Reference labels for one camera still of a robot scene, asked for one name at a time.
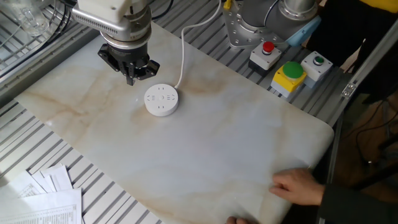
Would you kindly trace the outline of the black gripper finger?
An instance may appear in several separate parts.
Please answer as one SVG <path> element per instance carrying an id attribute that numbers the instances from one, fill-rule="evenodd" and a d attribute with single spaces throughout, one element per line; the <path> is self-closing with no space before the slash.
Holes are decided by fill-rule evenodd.
<path id="1" fill-rule="evenodd" d="M 129 67 L 122 60 L 118 60 L 109 45 L 102 45 L 98 55 L 115 71 L 121 72 L 126 77 L 126 83 L 133 86 L 133 78 L 129 75 Z"/>
<path id="2" fill-rule="evenodd" d="M 148 64 L 143 67 L 134 67 L 132 77 L 133 82 L 136 80 L 141 81 L 156 76 L 159 68 L 160 64 L 153 60 L 149 60 Z"/>

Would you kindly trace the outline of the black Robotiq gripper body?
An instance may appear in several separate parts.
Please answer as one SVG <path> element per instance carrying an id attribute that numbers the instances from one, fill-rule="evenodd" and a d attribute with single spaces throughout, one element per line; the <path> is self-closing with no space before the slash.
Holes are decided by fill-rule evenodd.
<path id="1" fill-rule="evenodd" d="M 134 66 L 145 66 L 149 62 L 147 44 L 128 50 L 109 46 L 109 52 L 117 61 L 126 62 L 128 65 L 132 63 Z"/>

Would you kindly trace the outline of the person's right hand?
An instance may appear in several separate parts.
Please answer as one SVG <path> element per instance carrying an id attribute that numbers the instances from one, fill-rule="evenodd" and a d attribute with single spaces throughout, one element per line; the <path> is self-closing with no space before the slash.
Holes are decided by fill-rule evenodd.
<path id="1" fill-rule="evenodd" d="M 308 169 L 289 169 L 272 176 L 269 192 L 298 205 L 321 205 L 325 186 Z"/>

